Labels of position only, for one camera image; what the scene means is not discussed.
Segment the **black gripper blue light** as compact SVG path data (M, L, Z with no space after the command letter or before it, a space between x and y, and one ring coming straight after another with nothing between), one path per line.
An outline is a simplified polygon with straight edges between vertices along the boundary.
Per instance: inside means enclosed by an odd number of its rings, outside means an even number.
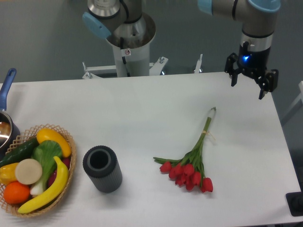
M276 69L267 70L267 61L270 47L266 50L254 52L249 50L249 42L245 41L239 48L239 57L232 53L226 59L225 73L231 78L231 86L237 84L238 75L250 77L260 87L258 98L261 100L268 92L273 92L277 88L279 71Z

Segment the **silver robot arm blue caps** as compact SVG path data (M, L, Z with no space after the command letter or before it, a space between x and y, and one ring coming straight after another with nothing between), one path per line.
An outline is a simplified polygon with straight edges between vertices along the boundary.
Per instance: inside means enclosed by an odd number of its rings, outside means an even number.
M142 11L140 0L90 0L82 16L87 29L113 48L119 77L149 76L150 43L155 37L153 19ZM260 87L259 98L277 87L278 71L268 70L267 61L281 3L278 0L200 0L198 8L210 15L242 23L238 53L227 57L225 72L231 85L239 74Z

